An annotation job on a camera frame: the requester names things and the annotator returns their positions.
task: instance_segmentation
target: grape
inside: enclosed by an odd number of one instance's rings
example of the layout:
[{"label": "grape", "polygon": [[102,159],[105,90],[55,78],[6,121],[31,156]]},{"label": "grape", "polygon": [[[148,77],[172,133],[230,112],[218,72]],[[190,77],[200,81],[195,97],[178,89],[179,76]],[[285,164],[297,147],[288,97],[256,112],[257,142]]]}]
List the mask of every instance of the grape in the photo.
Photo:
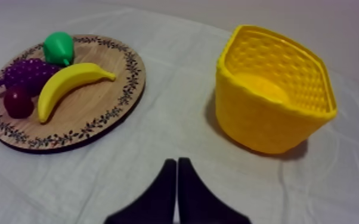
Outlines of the grape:
[{"label": "grape", "polygon": [[58,66],[45,63],[40,58],[21,60],[4,70],[0,86],[4,85],[9,89],[19,84],[26,88],[31,97],[34,97],[40,94],[46,82],[59,70]]}]

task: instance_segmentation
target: white tablecloth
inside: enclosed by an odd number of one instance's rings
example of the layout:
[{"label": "white tablecloth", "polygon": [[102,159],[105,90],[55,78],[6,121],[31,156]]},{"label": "white tablecloth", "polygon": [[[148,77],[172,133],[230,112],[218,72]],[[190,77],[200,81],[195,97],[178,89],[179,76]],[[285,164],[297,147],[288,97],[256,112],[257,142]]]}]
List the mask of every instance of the white tablecloth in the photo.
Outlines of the white tablecloth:
[{"label": "white tablecloth", "polygon": [[359,223],[358,82],[329,69],[337,118],[306,150],[263,157],[230,142],[214,119],[215,63],[228,31],[109,4],[3,4],[0,68],[56,30],[132,46],[146,90],[124,123],[78,150],[30,155],[0,143],[0,223],[102,223],[177,157],[190,157],[207,186],[255,224]]}]

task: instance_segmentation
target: wooden plate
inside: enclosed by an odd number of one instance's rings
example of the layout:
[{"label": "wooden plate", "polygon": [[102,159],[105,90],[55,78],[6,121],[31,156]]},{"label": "wooden plate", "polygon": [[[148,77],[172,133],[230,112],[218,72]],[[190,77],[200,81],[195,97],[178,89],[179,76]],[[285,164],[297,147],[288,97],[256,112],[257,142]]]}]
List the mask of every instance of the wooden plate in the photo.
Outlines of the wooden plate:
[{"label": "wooden plate", "polygon": [[[73,39],[74,63],[96,63],[114,72],[117,79],[86,85],[69,93],[45,125],[39,123],[36,108],[26,119],[12,119],[3,105],[5,88],[0,87],[0,141],[28,153],[66,151],[106,133],[136,105],[146,78],[141,57],[129,46],[112,38],[74,35]],[[42,43],[19,54],[3,69],[27,58],[44,60]],[[38,97],[32,100],[36,106]]]}]

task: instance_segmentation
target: yellow basket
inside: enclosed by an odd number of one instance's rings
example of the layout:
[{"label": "yellow basket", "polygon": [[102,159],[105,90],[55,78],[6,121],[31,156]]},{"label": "yellow basket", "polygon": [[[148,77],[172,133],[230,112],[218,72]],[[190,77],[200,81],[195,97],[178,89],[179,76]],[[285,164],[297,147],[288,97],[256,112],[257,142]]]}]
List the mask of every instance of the yellow basket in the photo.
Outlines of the yellow basket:
[{"label": "yellow basket", "polygon": [[217,64],[216,116],[237,142],[283,153],[335,117],[324,63],[295,41],[239,26]]}]

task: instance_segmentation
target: yellow banana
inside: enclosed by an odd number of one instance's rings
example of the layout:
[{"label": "yellow banana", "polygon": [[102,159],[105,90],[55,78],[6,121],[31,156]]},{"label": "yellow banana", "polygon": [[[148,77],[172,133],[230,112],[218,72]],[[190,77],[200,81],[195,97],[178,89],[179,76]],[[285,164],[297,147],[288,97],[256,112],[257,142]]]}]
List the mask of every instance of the yellow banana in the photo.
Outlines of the yellow banana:
[{"label": "yellow banana", "polygon": [[58,100],[71,89],[96,82],[102,78],[114,81],[116,75],[103,70],[94,63],[74,64],[58,71],[47,81],[39,96],[39,121],[46,122]]}]

